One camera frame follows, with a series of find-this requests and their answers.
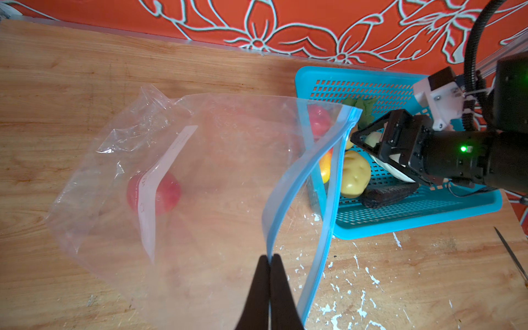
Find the wood grain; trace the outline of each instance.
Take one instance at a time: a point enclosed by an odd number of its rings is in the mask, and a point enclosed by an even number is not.
[[[59,250],[43,223],[49,206],[95,134],[142,85],[171,98],[294,96],[295,73],[313,62],[19,21],[0,23],[0,45],[0,328],[154,328]],[[304,283],[297,264],[313,257],[306,246],[320,222],[312,223],[285,223],[279,234],[292,289]],[[307,329],[328,328],[332,317],[341,329],[369,321],[387,329],[528,328],[528,290],[493,226],[526,267],[527,240],[507,203],[497,213],[398,232],[402,248],[392,234],[333,240]],[[365,318],[357,312],[363,290]]]

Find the blue basket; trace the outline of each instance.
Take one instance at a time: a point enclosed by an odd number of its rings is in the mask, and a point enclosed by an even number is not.
[[[430,116],[429,109],[422,108],[413,96],[412,85],[425,76],[419,74],[363,71],[339,68],[301,68],[295,76],[297,97],[302,99],[339,102],[347,97],[369,99],[378,97],[372,114],[376,119],[390,110],[406,109],[411,114]],[[460,120],[453,120],[456,130],[463,130]],[[357,148],[371,164],[372,177],[369,186],[391,185],[399,182],[389,172],[378,166],[370,156]],[[326,205],[325,187],[319,169],[312,173],[315,194],[313,204]],[[478,196],[455,197],[444,186],[420,187],[415,194],[403,201],[377,210],[364,207],[357,199],[341,197],[337,212],[334,235],[351,240],[416,228],[496,212],[502,207],[500,191]],[[456,194],[472,190],[452,187]]]

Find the perforated basket wall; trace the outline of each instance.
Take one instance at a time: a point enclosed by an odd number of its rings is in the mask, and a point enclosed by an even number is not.
[[[304,67],[297,72],[295,85],[297,97],[328,102],[342,102],[347,97],[370,99],[377,97],[373,115],[377,119],[388,111],[406,109],[411,114],[430,116],[414,98],[412,85],[425,76],[383,71],[363,71],[338,68]],[[454,122],[455,129],[461,128]],[[371,164],[372,177],[369,186],[392,185],[399,182],[390,173],[378,166],[364,151],[359,152]],[[315,190],[323,191],[321,180],[312,180]],[[355,239],[391,231],[404,230],[434,223],[466,218],[495,212],[502,207],[499,191],[479,196],[458,198],[444,186],[429,188],[422,186],[412,196],[398,204],[373,210],[365,208],[356,199],[340,198],[334,234],[342,239]],[[454,187],[461,194],[463,188]],[[313,198],[324,199],[323,194]],[[319,200],[320,205],[326,201]]]

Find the plastic bag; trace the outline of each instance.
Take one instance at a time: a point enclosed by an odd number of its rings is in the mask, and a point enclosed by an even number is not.
[[[46,223],[160,329],[233,329],[283,219],[306,221],[319,208],[329,220],[298,303],[304,322],[328,254],[344,137],[360,114],[288,97],[170,100],[144,87],[93,141]],[[334,145],[335,207],[310,207],[305,182]]]

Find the white label strip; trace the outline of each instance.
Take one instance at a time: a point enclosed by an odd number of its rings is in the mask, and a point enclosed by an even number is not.
[[[156,190],[159,183],[198,126],[185,126],[169,149],[139,180],[137,214],[143,248],[154,263],[156,248]]]

